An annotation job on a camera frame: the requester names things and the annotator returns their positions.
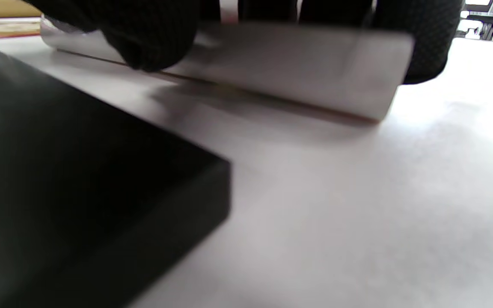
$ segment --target white surface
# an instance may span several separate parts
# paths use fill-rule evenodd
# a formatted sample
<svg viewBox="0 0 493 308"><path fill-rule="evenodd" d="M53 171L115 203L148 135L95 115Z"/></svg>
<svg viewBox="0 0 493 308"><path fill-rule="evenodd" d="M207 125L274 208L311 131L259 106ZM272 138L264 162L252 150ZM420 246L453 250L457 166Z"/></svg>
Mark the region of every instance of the white surface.
<svg viewBox="0 0 493 308"><path fill-rule="evenodd" d="M101 32L43 20L47 45L124 63ZM403 33L278 24L204 24L171 74L229 84L381 121L403 83L413 39Z"/></svg>
<svg viewBox="0 0 493 308"><path fill-rule="evenodd" d="M367 125L73 55L0 50L233 162L233 212L133 308L493 308L493 43Z"/></svg>

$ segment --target white table surface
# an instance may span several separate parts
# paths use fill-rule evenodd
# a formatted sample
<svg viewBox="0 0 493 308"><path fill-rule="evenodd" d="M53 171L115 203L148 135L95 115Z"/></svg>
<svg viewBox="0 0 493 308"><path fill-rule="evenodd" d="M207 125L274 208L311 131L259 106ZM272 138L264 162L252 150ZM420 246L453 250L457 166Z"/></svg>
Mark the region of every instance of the white table surface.
<svg viewBox="0 0 493 308"><path fill-rule="evenodd" d="M456 40L369 125L0 40L233 162L231 218L133 308L493 308L493 66L474 49L493 44Z"/></svg>

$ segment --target gloved hand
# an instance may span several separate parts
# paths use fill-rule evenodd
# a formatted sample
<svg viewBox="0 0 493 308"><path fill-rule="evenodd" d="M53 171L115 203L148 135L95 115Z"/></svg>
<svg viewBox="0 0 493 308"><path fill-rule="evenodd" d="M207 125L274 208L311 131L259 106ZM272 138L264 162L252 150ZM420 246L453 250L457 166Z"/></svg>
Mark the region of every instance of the gloved hand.
<svg viewBox="0 0 493 308"><path fill-rule="evenodd" d="M25 0L55 19L106 40L134 69L153 72L180 61L199 22L199 0Z"/></svg>

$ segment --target black glove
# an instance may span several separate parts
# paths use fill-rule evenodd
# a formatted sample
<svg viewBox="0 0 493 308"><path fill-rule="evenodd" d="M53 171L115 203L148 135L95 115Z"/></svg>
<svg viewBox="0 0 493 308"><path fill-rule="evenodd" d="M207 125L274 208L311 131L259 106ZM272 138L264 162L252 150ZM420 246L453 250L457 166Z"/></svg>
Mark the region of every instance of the black glove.
<svg viewBox="0 0 493 308"><path fill-rule="evenodd" d="M199 0L26 0L57 20L106 40L134 69L153 72L180 61L193 44Z"/></svg>

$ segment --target black rectangular block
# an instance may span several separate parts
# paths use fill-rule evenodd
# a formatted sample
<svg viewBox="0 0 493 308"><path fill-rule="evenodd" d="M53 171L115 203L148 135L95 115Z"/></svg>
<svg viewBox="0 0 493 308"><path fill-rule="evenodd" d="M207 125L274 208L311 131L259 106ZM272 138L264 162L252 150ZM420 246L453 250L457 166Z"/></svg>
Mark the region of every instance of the black rectangular block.
<svg viewBox="0 0 493 308"><path fill-rule="evenodd" d="M0 53L0 308L125 306L227 217L230 173Z"/></svg>

